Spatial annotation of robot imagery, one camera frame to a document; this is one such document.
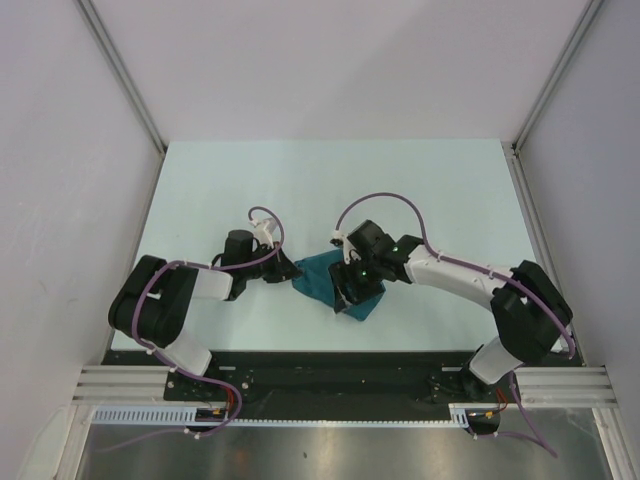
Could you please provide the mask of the teal cloth napkin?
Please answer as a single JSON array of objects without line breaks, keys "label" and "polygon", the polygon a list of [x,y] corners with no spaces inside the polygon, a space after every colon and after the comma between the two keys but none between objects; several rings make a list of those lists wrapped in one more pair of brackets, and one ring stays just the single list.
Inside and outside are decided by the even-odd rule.
[{"label": "teal cloth napkin", "polygon": [[[334,307],[336,298],[329,267],[342,259],[343,253],[335,249],[295,261],[294,266],[300,271],[300,275],[292,280],[293,288],[326,306]],[[346,305],[339,313],[360,322],[365,321],[386,293],[384,285],[381,284],[380,287],[378,295],[359,305]]]}]

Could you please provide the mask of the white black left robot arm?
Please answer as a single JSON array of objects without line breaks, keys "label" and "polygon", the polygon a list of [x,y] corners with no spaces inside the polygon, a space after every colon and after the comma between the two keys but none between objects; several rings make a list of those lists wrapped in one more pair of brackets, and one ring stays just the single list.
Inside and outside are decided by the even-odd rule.
[{"label": "white black left robot arm", "polygon": [[300,276],[271,234],[232,230],[223,252],[203,268],[143,256],[112,302],[108,322],[171,367],[188,372],[187,389],[207,400],[219,392],[221,376],[209,368],[211,352],[184,329],[191,302],[234,301],[252,280],[277,284]]}]

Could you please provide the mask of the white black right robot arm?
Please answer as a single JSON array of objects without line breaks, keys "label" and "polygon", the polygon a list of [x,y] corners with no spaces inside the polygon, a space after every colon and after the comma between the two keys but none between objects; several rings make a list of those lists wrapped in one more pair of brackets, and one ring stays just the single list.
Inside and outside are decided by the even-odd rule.
[{"label": "white black right robot arm", "polygon": [[492,313],[496,337],[458,376],[462,395],[473,401],[486,400],[507,374],[542,360],[568,334],[573,313],[535,262],[507,270],[473,265],[430,251],[416,236],[394,240],[371,220],[349,234],[335,231],[331,242],[342,250],[341,260],[328,268],[337,313],[380,295],[385,282],[437,288]]}]

